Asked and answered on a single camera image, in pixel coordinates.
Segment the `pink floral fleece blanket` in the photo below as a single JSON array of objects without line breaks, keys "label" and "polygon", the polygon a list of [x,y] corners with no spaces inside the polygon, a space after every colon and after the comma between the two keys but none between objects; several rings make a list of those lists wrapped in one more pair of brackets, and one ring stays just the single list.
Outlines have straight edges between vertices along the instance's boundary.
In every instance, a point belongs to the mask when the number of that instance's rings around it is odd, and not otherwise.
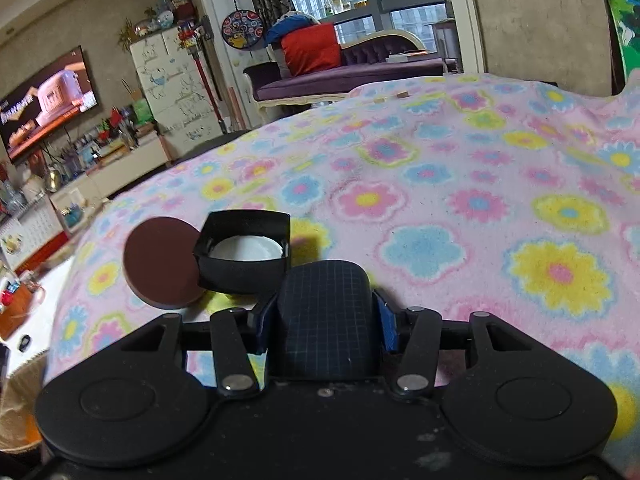
[{"label": "pink floral fleece blanket", "polygon": [[53,378],[157,316],[122,253],[142,221],[221,209],[291,218],[294,264],[356,262],[403,306],[477,310],[589,370],[639,474],[639,79],[592,98],[454,75],[366,84],[182,162],[109,202],[58,298]]}]

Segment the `purple chaise sofa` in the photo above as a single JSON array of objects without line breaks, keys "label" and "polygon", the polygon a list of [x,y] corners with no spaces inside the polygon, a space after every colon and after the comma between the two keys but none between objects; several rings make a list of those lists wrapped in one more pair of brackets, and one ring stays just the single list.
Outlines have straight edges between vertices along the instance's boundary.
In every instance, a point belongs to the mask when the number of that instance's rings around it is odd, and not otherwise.
[{"label": "purple chaise sofa", "polygon": [[383,30],[341,45],[341,65],[307,75],[281,75],[277,62],[254,64],[243,70],[250,97],[259,113],[268,107],[336,102],[352,90],[372,82],[455,73],[460,63],[427,51],[414,61],[390,63],[394,54],[424,49],[421,40],[404,30]]}]

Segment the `beige woven basket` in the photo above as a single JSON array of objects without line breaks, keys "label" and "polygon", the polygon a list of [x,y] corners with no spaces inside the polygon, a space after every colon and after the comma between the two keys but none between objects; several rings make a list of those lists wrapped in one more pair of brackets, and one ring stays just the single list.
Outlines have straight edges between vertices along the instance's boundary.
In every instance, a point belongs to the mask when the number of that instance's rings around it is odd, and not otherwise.
[{"label": "beige woven basket", "polygon": [[17,455],[33,451],[42,441],[35,403],[42,388],[47,352],[21,365],[4,383],[1,393],[1,452]]}]

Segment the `wall television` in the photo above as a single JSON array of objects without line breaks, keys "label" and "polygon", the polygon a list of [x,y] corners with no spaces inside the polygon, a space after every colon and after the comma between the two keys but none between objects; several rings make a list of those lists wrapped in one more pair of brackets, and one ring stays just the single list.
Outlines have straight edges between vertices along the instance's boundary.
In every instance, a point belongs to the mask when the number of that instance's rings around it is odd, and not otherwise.
[{"label": "wall television", "polygon": [[98,105],[84,50],[74,47],[1,99],[1,141],[21,162],[51,133]]}]

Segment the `red cushion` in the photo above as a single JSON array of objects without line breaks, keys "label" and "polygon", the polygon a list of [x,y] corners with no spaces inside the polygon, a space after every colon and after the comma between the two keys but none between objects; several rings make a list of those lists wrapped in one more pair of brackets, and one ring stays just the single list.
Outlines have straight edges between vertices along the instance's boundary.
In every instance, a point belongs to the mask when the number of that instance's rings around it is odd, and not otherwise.
[{"label": "red cushion", "polygon": [[282,38],[281,48],[293,77],[341,66],[342,48],[331,23],[290,32]]}]

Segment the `round dartboard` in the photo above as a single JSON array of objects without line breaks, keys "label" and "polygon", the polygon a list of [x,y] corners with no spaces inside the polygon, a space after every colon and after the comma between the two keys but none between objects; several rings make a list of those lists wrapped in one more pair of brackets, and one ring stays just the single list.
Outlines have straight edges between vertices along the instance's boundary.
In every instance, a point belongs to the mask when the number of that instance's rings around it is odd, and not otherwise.
[{"label": "round dartboard", "polygon": [[236,50],[250,50],[262,41],[264,24],[255,11],[235,10],[224,18],[220,32],[228,46]]}]

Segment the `white cartoon cabinet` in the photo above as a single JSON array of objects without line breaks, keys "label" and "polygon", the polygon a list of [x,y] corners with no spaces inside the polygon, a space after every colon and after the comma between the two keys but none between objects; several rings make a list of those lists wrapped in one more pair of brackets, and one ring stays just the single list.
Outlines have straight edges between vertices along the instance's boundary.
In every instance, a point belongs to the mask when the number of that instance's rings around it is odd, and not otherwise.
[{"label": "white cartoon cabinet", "polygon": [[130,53],[173,159],[222,135],[208,95],[213,83],[181,45],[177,27],[144,37],[130,46]]}]

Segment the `red desk calendar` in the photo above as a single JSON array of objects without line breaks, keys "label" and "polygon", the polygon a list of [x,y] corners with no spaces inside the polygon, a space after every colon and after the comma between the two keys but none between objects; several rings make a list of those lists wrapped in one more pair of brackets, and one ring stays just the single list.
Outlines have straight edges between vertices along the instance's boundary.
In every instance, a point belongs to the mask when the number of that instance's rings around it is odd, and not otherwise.
[{"label": "red desk calendar", "polygon": [[15,274],[37,269],[69,240],[66,227],[46,194],[19,214],[1,221],[2,261]]}]

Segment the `dark blue glasses case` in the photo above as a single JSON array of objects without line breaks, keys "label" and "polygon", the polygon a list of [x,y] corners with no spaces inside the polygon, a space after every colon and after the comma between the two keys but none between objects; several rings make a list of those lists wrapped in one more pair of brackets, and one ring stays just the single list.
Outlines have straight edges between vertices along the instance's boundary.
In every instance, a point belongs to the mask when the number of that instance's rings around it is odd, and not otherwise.
[{"label": "dark blue glasses case", "polygon": [[358,380],[374,369],[372,292],[356,263],[323,260],[288,271],[269,335],[269,375]]}]

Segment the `black hexagonal mirror case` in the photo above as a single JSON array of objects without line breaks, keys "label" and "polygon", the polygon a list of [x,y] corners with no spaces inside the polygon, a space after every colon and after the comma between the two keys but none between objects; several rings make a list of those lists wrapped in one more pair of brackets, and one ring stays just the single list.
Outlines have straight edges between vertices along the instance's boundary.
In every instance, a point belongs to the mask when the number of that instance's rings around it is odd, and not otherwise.
[{"label": "black hexagonal mirror case", "polygon": [[291,266],[290,239],[291,216],[285,212],[214,211],[193,247],[198,284],[232,295],[273,292]]}]

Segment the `brown round compact lid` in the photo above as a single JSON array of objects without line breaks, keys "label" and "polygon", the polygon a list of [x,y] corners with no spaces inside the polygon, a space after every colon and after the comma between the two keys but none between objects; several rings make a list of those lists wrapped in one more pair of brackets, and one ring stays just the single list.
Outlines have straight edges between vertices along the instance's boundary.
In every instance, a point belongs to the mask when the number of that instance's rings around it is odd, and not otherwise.
[{"label": "brown round compact lid", "polygon": [[188,222],[155,217],[128,235],[122,254],[125,280],[143,302],[162,310],[189,307],[202,298],[192,250],[200,233]]}]

